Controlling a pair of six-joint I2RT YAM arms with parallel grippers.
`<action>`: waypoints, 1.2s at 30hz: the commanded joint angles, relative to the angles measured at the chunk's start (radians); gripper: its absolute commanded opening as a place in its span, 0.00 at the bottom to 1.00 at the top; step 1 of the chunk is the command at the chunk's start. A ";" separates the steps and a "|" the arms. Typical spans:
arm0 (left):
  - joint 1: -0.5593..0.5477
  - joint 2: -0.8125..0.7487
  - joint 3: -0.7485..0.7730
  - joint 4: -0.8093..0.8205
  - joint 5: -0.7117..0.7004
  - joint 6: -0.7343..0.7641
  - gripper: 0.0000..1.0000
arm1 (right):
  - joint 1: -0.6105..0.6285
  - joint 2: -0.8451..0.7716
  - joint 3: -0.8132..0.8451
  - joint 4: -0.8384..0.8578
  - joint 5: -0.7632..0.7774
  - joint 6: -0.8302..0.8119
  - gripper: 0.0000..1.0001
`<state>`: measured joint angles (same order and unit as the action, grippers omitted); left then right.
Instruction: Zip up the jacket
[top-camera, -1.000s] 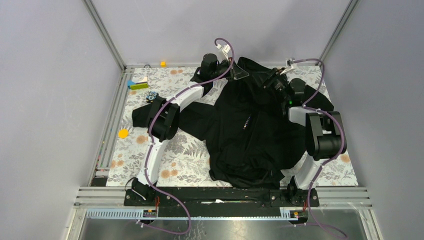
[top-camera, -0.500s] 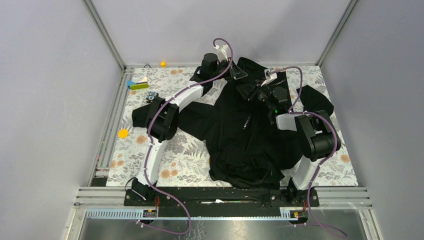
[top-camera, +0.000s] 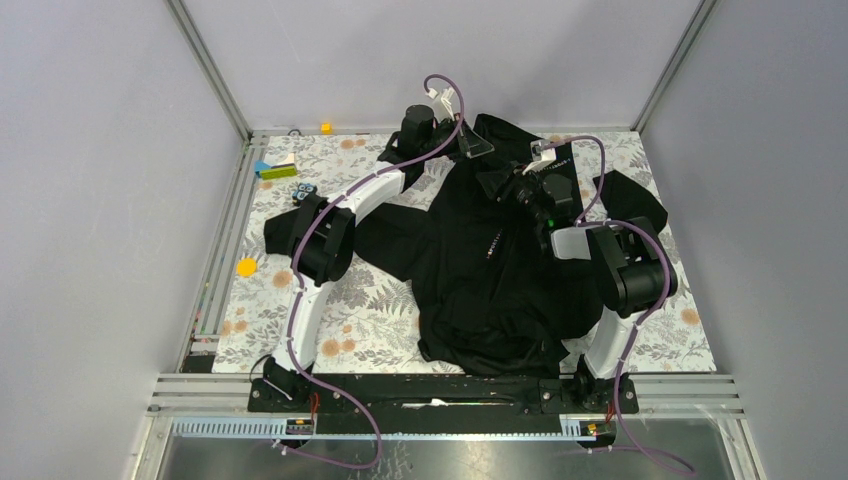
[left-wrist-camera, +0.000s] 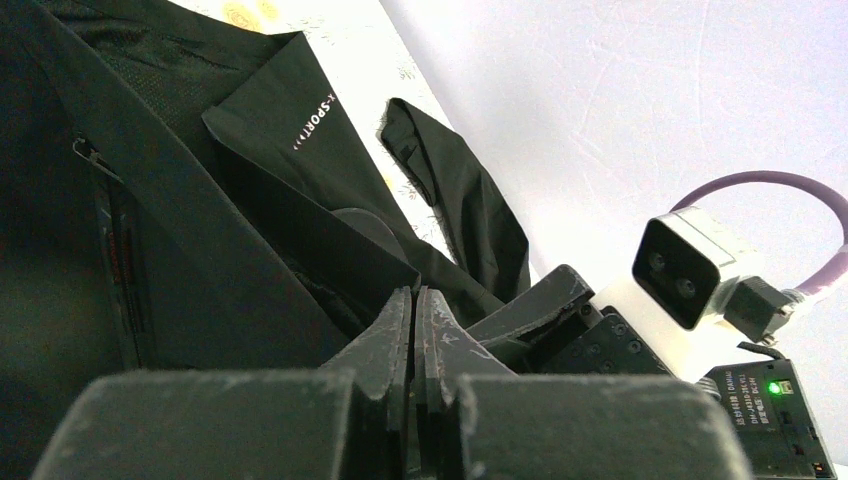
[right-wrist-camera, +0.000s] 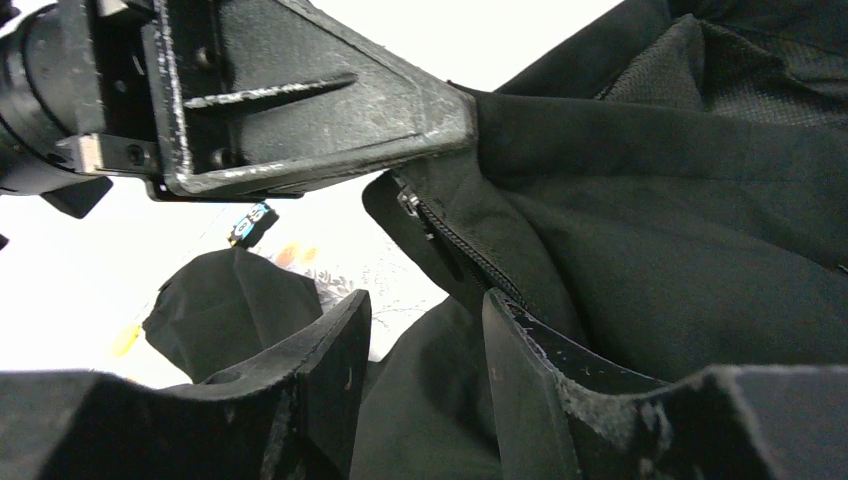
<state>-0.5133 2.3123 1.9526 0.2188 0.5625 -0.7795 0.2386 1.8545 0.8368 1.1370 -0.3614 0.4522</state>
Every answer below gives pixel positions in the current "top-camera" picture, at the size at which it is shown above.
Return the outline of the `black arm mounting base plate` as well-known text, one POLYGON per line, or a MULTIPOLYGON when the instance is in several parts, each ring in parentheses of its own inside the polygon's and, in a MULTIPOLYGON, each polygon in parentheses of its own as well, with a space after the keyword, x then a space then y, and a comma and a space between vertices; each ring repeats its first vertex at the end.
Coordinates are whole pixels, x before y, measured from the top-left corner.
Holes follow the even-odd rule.
POLYGON ((482 377, 435 374, 320 374, 314 399, 294 411, 319 435, 577 436, 585 427, 567 421, 605 422, 617 412, 640 410, 633 382, 625 378, 619 399, 612 387, 593 393, 571 377, 482 377))

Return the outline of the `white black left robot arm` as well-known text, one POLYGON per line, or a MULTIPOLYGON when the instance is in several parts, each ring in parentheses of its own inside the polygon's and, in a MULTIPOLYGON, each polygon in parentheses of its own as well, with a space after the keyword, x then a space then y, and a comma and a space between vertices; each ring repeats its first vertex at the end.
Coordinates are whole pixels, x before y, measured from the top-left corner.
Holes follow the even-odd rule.
POLYGON ((370 173, 329 196, 303 192, 285 242, 266 242, 268 252, 290 258, 296 285, 285 331, 263 358, 261 376, 251 383, 250 410, 296 411, 314 399, 309 377, 317 355, 316 335, 326 301, 351 264, 357 224, 412 186, 426 161, 442 156, 473 159, 493 149, 461 114, 439 120, 431 107, 413 105, 370 173))

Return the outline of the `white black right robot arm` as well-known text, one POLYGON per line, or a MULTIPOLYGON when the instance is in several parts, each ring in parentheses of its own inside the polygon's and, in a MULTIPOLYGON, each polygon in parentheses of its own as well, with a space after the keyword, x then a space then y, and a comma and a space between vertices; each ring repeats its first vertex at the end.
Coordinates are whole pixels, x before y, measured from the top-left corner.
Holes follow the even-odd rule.
POLYGON ((610 171, 594 184, 609 217, 570 222, 573 181, 551 169, 517 165, 478 177, 493 200, 516 207, 547 262, 575 261, 589 273, 589 293, 602 309, 588 350, 569 379, 542 379, 545 413, 635 413, 633 383, 624 371, 638 329, 678 287, 661 246, 665 224, 658 200, 630 178, 610 171))

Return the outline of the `black zip-up jacket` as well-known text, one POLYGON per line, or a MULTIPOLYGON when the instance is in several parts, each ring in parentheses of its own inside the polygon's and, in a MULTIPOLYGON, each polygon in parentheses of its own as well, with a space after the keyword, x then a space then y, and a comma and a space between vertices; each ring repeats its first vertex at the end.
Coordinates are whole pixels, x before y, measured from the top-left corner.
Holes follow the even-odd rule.
MULTIPOLYGON (((602 304, 588 291, 587 267, 547 262, 519 209, 488 199, 475 178, 526 166, 530 143, 542 138, 487 114, 469 127, 494 152, 426 161, 412 186, 357 224, 352 260, 410 285, 424 360, 472 375, 555 375, 567 354, 564 341, 596 332, 602 304)), ((577 225, 588 206, 579 197, 570 142, 556 143, 557 160, 544 169, 573 181, 577 225)), ((265 244, 285 242, 296 209, 267 220, 265 244)))

